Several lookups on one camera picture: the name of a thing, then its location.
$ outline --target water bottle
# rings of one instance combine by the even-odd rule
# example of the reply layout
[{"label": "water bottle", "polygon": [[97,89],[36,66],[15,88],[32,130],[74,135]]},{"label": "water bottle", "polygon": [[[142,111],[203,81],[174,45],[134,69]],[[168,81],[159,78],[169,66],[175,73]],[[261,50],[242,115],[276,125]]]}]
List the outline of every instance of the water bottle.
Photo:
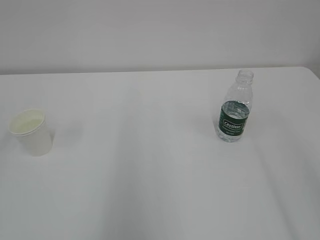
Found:
[{"label": "water bottle", "polygon": [[244,132],[252,108],[252,87],[254,73],[242,69],[229,88],[221,107],[217,134],[222,140],[232,143]]}]

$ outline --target white table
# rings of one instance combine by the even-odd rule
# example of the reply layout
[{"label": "white table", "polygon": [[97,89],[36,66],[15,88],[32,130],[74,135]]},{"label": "white table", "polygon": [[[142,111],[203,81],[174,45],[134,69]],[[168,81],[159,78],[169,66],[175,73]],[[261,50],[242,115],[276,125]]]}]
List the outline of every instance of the white table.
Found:
[{"label": "white table", "polygon": [[[320,80],[254,68],[241,141],[212,123],[237,69],[0,76],[0,239],[319,240]],[[47,113],[51,152],[7,131]]]}]

